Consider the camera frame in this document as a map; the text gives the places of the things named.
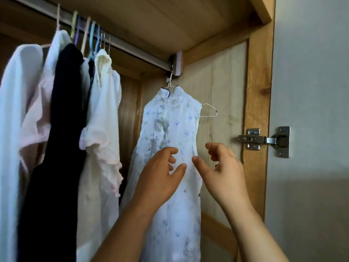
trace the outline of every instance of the metal hinge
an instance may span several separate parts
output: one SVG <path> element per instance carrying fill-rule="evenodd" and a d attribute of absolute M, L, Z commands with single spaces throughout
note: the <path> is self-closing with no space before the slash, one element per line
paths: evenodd
<path fill-rule="evenodd" d="M 290 157 L 290 132 L 289 126 L 278 127 L 277 133 L 272 137 L 260 136 L 259 128 L 248 128 L 246 135 L 239 135 L 239 141 L 246 143 L 247 150 L 260 150 L 261 145 L 271 144 L 275 150 L 276 155 L 282 158 Z"/>

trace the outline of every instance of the wardrobe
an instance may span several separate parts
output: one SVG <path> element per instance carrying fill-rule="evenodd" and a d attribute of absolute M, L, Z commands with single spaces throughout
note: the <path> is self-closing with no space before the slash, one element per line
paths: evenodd
<path fill-rule="evenodd" d="M 0 0 L 1 75 L 18 45 L 47 44 L 55 33 L 55 19 L 30 6 L 36 1 Z M 143 108 L 167 86 L 172 72 L 172 86 L 180 85 L 217 110 L 216 116 L 208 105 L 201 111 L 209 117 L 199 120 L 198 155 L 213 166 L 205 143 L 230 147 L 243 162 L 251 202 L 264 219 L 267 147 L 248 150 L 237 137 L 247 128 L 259 128 L 268 136 L 275 0 L 43 1 L 60 4 L 67 14 L 76 10 L 84 19 L 91 17 L 105 31 L 104 46 L 110 46 L 112 36 L 112 67 L 121 76 L 119 139 L 125 178 Z M 61 23 L 70 30 L 68 21 Z M 126 43 L 124 48 L 115 46 L 115 37 Z M 200 197 L 201 260 L 240 261 L 223 211 L 204 186 Z"/>

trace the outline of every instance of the closet rod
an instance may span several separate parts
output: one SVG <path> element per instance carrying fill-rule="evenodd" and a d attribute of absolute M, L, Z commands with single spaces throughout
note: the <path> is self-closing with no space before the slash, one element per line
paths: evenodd
<path fill-rule="evenodd" d="M 49 2 L 46 2 L 45 0 L 15 0 L 15 1 L 27 7 L 30 7 L 40 13 L 43 13 L 46 16 L 57 19 L 57 6 Z M 71 26 L 72 19 L 73 19 L 73 15 L 71 13 L 61 10 L 60 17 L 59 17 L 60 22 Z M 85 26 L 86 26 L 86 20 L 83 19 L 81 20 L 81 29 L 82 30 L 85 29 Z M 121 51 L 124 51 L 138 59 L 146 61 L 147 63 L 150 63 L 156 67 L 159 67 L 162 70 L 166 70 L 169 72 L 172 71 L 172 65 L 170 62 L 166 62 L 158 57 L 155 57 L 154 55 L 151 55 L 150 53 L 140 48 L 137 48 L 136 46 L 114 35 L 110 35 L 110 44 L 112 47 L 115 47 Z"/>

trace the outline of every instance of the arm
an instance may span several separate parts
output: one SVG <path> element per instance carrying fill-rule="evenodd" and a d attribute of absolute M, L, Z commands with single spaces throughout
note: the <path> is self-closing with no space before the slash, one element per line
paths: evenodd
<path fill-rule="evenodd" d="M 99 247 L 91 262 L 138 262 L 147 228 L 156 211 L 176 191 L 186 164 L 180 164 L 170 175 L 177 148 L 166 147 L 157 152 L 139 176 L 132 200 Z"/>
<path fill-rule="evenodd" d="M 195 156 L 193 163 L 212 197 L 223 209 L 238 241 L 242 258 L 248 262 L 288 262 L 248 197 L 242 164 L 231 149 L 223 144 L 206 144 L 212 161 L 211 169 Z"/>

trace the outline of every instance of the cabinet door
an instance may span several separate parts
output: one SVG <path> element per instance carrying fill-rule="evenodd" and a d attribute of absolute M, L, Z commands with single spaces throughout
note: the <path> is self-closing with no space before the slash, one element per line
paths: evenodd
<path fill-rule="evenodd" d="M 265 223 L 290 261 L 349 261 L 349 0 L 276 0 Z"/>

